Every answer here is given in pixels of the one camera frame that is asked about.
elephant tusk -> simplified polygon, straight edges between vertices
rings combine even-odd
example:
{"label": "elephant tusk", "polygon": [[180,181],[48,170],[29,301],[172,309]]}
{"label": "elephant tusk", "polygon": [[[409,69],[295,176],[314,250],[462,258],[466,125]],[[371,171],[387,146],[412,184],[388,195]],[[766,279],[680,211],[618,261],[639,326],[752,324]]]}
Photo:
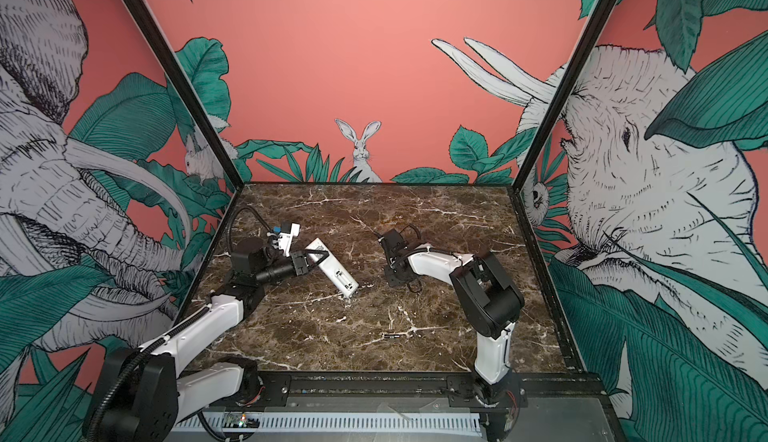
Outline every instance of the elephant tusk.
{"label": "elephant tusk", "polygon": [[72,309],[69,309],[69,313],[81,319],[95,322],[124,321],[154,312],[169,297],[170,294],[166,294],[147,303],[121,304],[102,299],[98,295],[91,293],[88,294],[88,297],[75,304]]}
{"label": "elephant tusk", "polygon": [[54,269],[27,237],[21,223],[11,214],[0,215],[0,259],[21,275],[37,275]]}
{"label": "elephant tusk", "polygon": [[192,221],[189,214],[178,195],[157,176],[129,160],[72,138],[67,140],[67,145],[64,149],[64,159],[79,169],[103,170],[115,176],[135,180],[158,193],[179,214],[181,222],[184,224],[185,242],[186,244],[189,243],[190,235],[192,234]]}

marble tabletop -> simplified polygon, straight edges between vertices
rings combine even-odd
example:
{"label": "marble tabletop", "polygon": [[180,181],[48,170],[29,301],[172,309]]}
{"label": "marble tabletop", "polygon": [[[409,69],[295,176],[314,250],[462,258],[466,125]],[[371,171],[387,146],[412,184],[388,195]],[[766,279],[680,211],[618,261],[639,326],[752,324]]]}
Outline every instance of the marble tabletop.
{"label": "marble tabletop", "polygon": [[[512,337],[514,369],[566,371],[506,188],[255,184],[245,187],[237,203],[245,204],[270,224],[300,224],[294,249],[321,237],[360,287],[343,299],[320,270],[270,286],[256,311],[188,369],[237,355],[258,360],[265,370],[468,370],[476,333],[453,288],[422,277],[422,291],[411,293],[405,286],[390,288],[384,278],[384,255],[372,230],[384,233],[413,223],[436,247],[494,251],[525,297]],[[254,217],[242,213],[233,225],[233,241],[263,236],[261,231]],[[187,313],[221,285],[230,267],[222,255],[225,245],[221,237]]]}

wall mural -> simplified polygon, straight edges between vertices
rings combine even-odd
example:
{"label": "wall mural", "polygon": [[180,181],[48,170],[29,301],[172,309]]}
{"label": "wall mural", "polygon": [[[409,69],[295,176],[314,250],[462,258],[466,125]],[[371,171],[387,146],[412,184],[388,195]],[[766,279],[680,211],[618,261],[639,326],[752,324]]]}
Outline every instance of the wall mural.
{"label": "wall mural", "polygon": [[[768,0],[658,0],[645,30],[662,49],[596,47],[524,188],[579,352],[632,441],[768,440],[768,269],[749,163],[768,140],[768,32],[690,66],[705,18],[735,8]],[[621,14],[603,39],[636,23]],[[439,47],[524,104],[521,128],[538,125],[562,72],[540,82],[468,44],[507,81]]]}
{"label": "wall mural", "polygon": [[[196,130],[170,84],[127,74],[65,133],[90,46],[72,0],[0,0],[2,440],[79,439],[101,366],[80,371],[88,352],[171,326],[232,194],[217,162],[193,173],[155,158]],[[226,120],[220,44],[178,55]],[[137,204],[164,214],[162,240],[142,232],[158,221],[127,214]]]}

black cable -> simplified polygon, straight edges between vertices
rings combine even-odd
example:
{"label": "black cable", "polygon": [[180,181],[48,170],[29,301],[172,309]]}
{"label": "black cable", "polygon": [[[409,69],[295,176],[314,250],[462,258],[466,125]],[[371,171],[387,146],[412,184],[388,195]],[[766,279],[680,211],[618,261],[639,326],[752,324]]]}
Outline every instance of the black cable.
{"label": "black cable", "polygon": [[200,409],[200,410],[197,412],[197,419],[200,421],[200,425],[202,425],[202,426],[203,426],[203,428],[204,428],[204,429],[205,429],[205,431],[208,433],[208,435],[209,435],[209,436],[211,436],[211,437],[213,437],[214,439],[218,440],[219,442],[226,442],[226,440],[227,440],[227,439],[229,439],[229,440],[233,440],[233,441],[237,441],[237,440],[245,440],[245,439],[247,439],[248,437],[250,437],[250,436],[254,435],[254,432],[249,432],[249,433],[248,433],[248,435],[243,435],[243,436],[242,436],[243,438],[240,438],[240,435],[239,435],[239,434],[238,434],[236,437],[233,437],[233,436],[231,436],[231,435],[226,435],[226,434],[218,435],[218,434],[217,434],[217,433],[214,431],[214,428],[212,428],[212,427],[210,426],[210,424],[208,424],[208,420],[206,420],[205,416],[203,415],[203,410],[202,410],[202,409]]}
{"label": "black cable", "polygon": [[240,207],[238,210],[235,211],[235,214],[232,215],[232,219],[230,219],[230,223],[226,225],[226,247],[230,251],[230,254],[233,252],[233,249],[234,249],[232,246],[232,226],[233,224],[235,224],[235,220],[237,220],[237,216],[239,216],[240,213],[242,213],[245,210],[250,211],[250,213],[252,213],[254,217],[256,217],[259,220],[261,225],[264,226],[264,229],[266,229],[268,233],[272,232],[272,228],[269,226],[269,224],[266,223],[266,221],[264,220],[264,217],[262,217],[261,214],[259,214],[259,212],[255,210],[253,206]]}
{"label": "black cable", "polygon": [[91,417],[91,423],[88,426],[88,434],[85,437],[86,442],[97,442],[96,437],[98,436],[98,426],[101,425],[101,421],[104,418],[104,414],[107,413],[107,409],[109,408],[112,399],[114,399],[114,396],[118,393],[120,387],[125,383],[130,375],[133,374],[133,371],[139,366],[139,364],[147,360],[156,348],[160,347],[162,344],[165,344],[165,336],[174,337],[176,334],[185,330],[194,322],[197,322],[197,320],[205,315],[205,313],[207,313],[209,310],[210,308],[206,306],[203,307],[200,311],[192,314],[187,320],[172,328],[168,333],[163,334],[163,336],[152,342],[147,348],[139,352],[138,355],[133,358],[133,360],[128,362],[128,365],[126,365],[123,370],[120,371],[120,375],[118,375],[118,378],[114,381],[109,390],[107,390],[107,393],[101,399],[101,402],[99,402],[98,407],[96,410],[94,410],[94,414]]}

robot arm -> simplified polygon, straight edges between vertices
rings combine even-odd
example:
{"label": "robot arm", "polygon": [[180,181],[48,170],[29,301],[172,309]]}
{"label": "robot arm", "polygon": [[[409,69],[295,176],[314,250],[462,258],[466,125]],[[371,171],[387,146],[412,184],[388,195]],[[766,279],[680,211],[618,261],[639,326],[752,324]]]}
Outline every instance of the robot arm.
{"label": "robot arm", "polygon": [[[421,234],[411,227],[418,239]],[[387,266],[389,285],[409,285],[419,275],[428,275],[453,286],[467,320],[478,332],[475,372],[482,380],[484,400],[494,399],[499,383],[510,369],[509,350],[514,323],[524,299],[495,255],[455,254],[433,248],[421,240],[413,244],[391,229],[379,236]]]}

